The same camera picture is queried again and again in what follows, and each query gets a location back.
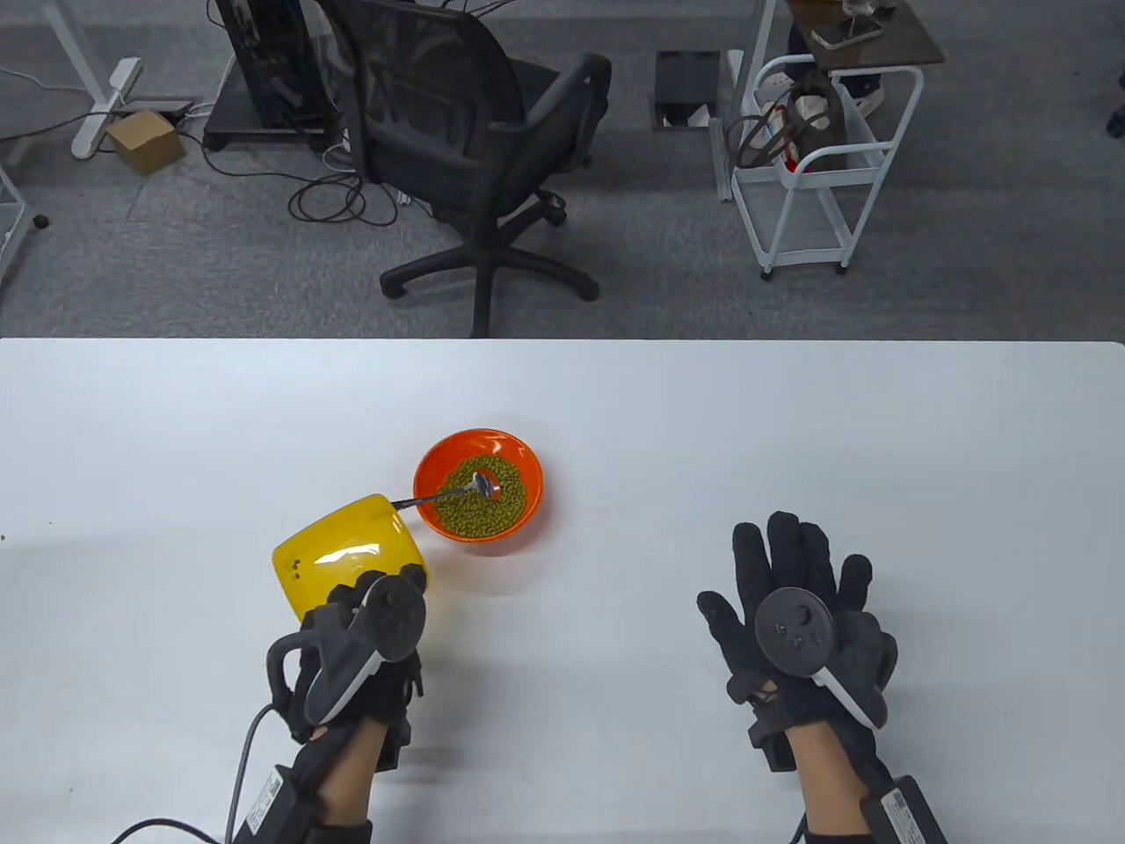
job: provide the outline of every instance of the cardboard box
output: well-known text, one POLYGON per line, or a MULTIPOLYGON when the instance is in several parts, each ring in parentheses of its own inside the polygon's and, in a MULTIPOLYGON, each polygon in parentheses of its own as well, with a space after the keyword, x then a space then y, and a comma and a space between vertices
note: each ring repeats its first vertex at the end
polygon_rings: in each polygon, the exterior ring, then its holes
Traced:
POLYGON ((155 111, 137 111, 106 129, 117 154, 142 176, 152 176, 187 153, 176 128, 155 111))

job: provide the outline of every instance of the black glove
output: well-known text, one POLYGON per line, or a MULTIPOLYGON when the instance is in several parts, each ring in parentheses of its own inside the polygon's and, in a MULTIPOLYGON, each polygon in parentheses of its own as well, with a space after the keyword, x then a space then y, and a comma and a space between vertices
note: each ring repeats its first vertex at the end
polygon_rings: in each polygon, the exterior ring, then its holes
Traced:
MULTIPOLYGON (((759 724, 750 729, 750 738, 755 747, 765 751, 772 770, 795 767, 784 730, 816 721, 827 721, 834 727, 857 771, 861 766, 870 766, 876 761, 871 730, 856 721, 827 689, 775 668, 758 645, 754 616, 766 595, 785 586, 812 592, 834 614, 858 612, 867 601, 871 562, 861 555, 845 559, 837 586, 828 538, 819 527, 800 522, 792 513, 777 512, 770 517, 766 532, 770 557, 756 524, 735 527, 735 582, 745 622, 716 592, 701 592, 696 599, 731 672, 727 691, 735 702, 748 702, 754 707, 759 724), (776 692, 766 691, 771 682, 776 692)), ((890 639, 888 647, 892 645, 893 639, 890 639)), ((890 666, 881 670, 882 685, 893 670, 893 656, 889 662, 890 666)))
MULTIPOLYGON (((400 574, 414 581, 420 591, 426 586, 425 572, 421 566, 408 565, 400 574)), ((339 604, 346 611, 360 605, 363 595, 382 572, 364 572, 354 586, 341 584, 328 593, 328 603, 339 604)), ((312 627, 314 613, 306 613, 302 629, 312 627)), ((292 699, 282 717, 289 725, 292 736, 300 742, 307 742, 316 725, 308 724, 305 718, 305 698, 308 689, 321 670, 321 654, 315 647, 303 648, 300 652, 300 673, 294 684, 292 699)), ((332 719, 333 725, 357 724, 362 718, 385 724, 388 727, 387 739, 384 743, 382 755, 379 757, 378 770, 397 767, 399 748, 411 743, 411 725, 406 720, 406 707, 414 697, 415 690, 422 697, 422 661, 417 650, 405 659, 396 663, 384 662, 379 670, 363 681, 363 684, 344 704, 339 715, 332 719)))

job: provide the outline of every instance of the white table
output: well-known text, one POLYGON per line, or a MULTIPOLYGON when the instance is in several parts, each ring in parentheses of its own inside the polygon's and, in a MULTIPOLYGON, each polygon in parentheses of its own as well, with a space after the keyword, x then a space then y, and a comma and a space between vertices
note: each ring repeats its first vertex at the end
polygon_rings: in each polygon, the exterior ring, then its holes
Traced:
MULTIPOLYGON (((3 340, 0 387, 0 841, 219 832, 295 627, 271 549, 482 424, 538 450, 547 512, 506 556, 418 527, 428 693, 380 844, 786 841, 796 784, 694 607, 776 508, 874 562, 882 754, 951 841, 1119 841, 1118 345, 3 340)), ((248 802, 291 754, 268 719, 248 802)))

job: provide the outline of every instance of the spoon handle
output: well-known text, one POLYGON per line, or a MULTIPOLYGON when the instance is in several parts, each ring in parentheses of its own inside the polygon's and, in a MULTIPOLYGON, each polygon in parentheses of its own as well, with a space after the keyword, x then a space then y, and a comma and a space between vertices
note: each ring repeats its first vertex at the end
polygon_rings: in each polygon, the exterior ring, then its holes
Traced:
POLYGON ((426 495, 422 499, 403 499, 402 501, 390 502, 390 506, 395 510, 406 510, 407 508, 416 508, 420 504, 430 504, 434 501, 441 501, 442 499, 451 499, 454 495, 465 495, 467 492, 472 492, 471 487, 461 487, 460 490, 450 490, 448 493, 438 493, 436 495, 426 495))

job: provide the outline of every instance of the battery pack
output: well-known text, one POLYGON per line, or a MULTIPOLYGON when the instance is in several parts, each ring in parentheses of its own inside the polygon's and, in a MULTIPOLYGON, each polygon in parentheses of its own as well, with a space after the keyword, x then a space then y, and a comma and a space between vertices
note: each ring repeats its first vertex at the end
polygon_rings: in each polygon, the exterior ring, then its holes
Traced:
POLYGON ((860 803, 875 844, 947 844, 914 776, 900 776, 860 803))
POLYGON ((290 769, 274 765, 262 793, 246 812, 234 844, 303 844, 318 807, 289 781, 290 769))

